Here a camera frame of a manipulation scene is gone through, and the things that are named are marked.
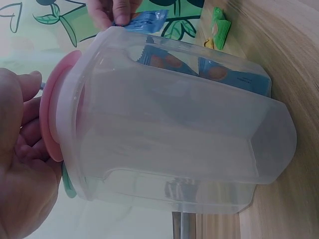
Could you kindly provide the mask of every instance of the finger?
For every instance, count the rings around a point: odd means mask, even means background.
[[[40,90],[42,75],[38,71],[33,71],[27,75],[19,75],[17,79],[20,82],[23,102],[31,100]]]
[[[131,17],[130,0],[114,0],[113,15],[117,25],[129,24]]]
[[[25,143],[29,146],[34,146],[41,139],[40,121],[33,121],[24,125],[20,130],[20,135],[24,138]]]
[[[38,153],[32,151],[32,147],[27,144],[19,144],[14,147],[16,159],[19,163],[27,163],[34,158],[38,158]]]
[[[87,3],[88,13],[95,21],[98,28],[106,29],[112,26],[112,23],[105,12],[104,7],[99,0],[90,0]]]
[[[40,159],[44,162],[46,162],[49,158],[50,155],[48,151],[46,150],[45,143],[43,139],[40,139],[33,147],[34,150],[39,152],[40,154]]]
[[[30,121],[39,118],[41,97],[33,98],[23,104],[22,126]]]
[[[56,182],[59,185],[62,177],[62,162],[55,162],[52,158],[50,158],[46,164],[54,171]]]
[[[0,68],[0,163],[8,168],[19,135],[23,100],[17,75]]]

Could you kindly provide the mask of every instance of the hand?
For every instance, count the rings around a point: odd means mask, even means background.
[[[0,238],[21,239],[51,212],[61,164],[53,161],[39,128],[39,72],[0,68]]]
[[[131,14],[135,13],[142,0],[86,0],[88,12],[97,28],[105,30],[112,26],[130,23]]]

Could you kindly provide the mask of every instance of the green clip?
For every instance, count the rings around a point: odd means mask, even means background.
[[[62,164],[62,180],[63,180],[64,190],[66,194],[68,195],[68,197],[75,198],[76,191],[72,185],[68,171],[66,171],[66,167],[64,163]]]

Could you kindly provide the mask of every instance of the transparent container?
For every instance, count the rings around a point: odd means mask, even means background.
[[[266,96],[139,63],[147,45],[198,74],[198,59],[266,76],[203,47],[111,27],[66,56],[44,88],[40,124],[83,199],[190,213],[236,213],[296,149],[286,106]]]

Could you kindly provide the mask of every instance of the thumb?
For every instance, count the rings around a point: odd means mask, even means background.
[[[23,101],[33,98],[40,84],[41,77],[34,73],[18,76],[0,68],[0,163],[11,164],[23,117]]]
[[[114,0],[113,16],[116,25],[129,24],[131,18],[130,0]]]

